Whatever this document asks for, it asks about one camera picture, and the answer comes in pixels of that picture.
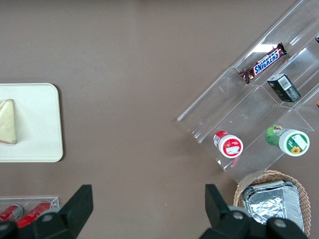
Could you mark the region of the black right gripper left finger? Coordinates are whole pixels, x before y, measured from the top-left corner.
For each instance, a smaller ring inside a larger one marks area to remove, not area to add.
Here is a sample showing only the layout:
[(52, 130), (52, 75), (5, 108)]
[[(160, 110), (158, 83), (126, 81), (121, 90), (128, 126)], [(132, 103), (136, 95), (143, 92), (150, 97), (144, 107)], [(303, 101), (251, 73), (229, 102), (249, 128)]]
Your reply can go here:
[(92, 185), (82, 185), (58, 211), (44, 213), (19, 228), (16, 222), (1, 222), (2, 239), (76, 239), (93, 212)]

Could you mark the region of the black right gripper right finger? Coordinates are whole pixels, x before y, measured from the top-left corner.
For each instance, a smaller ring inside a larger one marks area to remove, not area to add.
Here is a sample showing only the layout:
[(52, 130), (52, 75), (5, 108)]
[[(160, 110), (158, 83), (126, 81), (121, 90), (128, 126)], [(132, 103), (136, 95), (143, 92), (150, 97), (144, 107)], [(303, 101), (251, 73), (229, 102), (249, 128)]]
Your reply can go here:
[(201, 239), (306, 239), (288, 219), (270, 218), (260, 224), (246, 213), (230, 210), (215, 184), (205, 185), (205, 210), (211, 227)]

